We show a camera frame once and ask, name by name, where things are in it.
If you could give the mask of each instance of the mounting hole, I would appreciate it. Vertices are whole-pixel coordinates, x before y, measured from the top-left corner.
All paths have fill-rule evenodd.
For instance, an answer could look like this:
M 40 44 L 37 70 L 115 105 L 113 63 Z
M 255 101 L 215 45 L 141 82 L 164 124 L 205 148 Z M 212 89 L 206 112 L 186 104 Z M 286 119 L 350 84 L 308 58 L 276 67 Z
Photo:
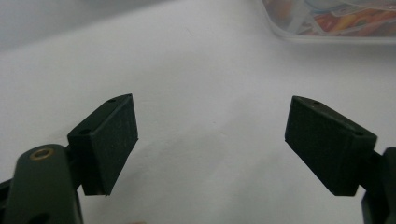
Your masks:
M 84 129 L 84 130 L 80 131 L 79 133 L 80 134 L 87 134 L 87 133 L 90 133 L 90 132 L 91 132 L 91 129 Z
M 50 220 L 50 215 L 48 213 L 42 213 L 30 219 L 28 224 L 45 224 L 49 220 Z
M 41 161 L 53 154 L 53 149 L 50 147 L 40 148 L 30 155 L 30 160 L 32 161 Z

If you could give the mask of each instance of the plastic container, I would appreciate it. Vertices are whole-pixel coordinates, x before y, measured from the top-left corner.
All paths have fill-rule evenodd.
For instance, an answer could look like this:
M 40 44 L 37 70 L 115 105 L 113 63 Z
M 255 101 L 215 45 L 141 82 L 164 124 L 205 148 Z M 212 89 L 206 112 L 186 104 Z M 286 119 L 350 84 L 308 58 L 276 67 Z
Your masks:
M 263 0 L 283 37 L 396 43 L 396 0 Z

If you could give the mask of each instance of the white surface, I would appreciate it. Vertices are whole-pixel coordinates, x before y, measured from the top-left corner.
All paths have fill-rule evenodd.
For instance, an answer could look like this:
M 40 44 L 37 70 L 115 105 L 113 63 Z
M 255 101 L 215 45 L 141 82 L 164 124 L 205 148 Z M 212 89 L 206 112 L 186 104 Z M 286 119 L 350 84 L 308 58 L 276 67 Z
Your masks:
M 0 180 L 16 159 L 131 92 L 140 140 L 85 223 L 362 223 L 284 142 L 292 95 L 396 146 L 393 46 L 297 44 L 261 0 L 0 3 Z

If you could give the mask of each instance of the white table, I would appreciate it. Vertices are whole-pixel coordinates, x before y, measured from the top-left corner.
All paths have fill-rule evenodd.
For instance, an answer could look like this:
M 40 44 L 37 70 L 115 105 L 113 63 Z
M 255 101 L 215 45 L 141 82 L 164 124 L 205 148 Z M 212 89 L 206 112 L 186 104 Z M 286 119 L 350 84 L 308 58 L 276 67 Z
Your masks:
M 79 191 L 85 223 L 362 223 L 284 142 L 292 95 L 396 146 L 396 48 L 301 44 L 261 0 L 0 3 L 0 180 L 16 159 L 131 92 L 140 140 L 110 197 Z

